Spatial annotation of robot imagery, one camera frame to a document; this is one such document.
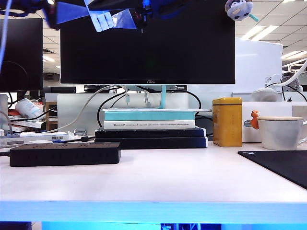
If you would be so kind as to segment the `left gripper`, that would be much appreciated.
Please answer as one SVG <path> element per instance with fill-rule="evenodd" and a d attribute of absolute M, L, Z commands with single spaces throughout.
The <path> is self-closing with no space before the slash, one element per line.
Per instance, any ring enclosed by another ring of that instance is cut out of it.
<path fill-rule="evenodd" d="M 85 6 L 62 1 L 44 0 L 42 9 L 48 26 L 55 30 L 59 29 L 57 24 L 89 16 L 88 9 Z"/>

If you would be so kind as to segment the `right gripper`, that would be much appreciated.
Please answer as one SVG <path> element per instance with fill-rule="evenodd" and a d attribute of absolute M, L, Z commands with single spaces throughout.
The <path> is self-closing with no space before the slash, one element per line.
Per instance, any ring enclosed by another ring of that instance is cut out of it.
<path fill-rule="evenodd" d="M 112 15 L 113 28 L 143 29 L 149 19 L 169 19 L 172 4 L 172 0 L 92 0 L 86 5 L 92 11 L 125 9 Z"/>

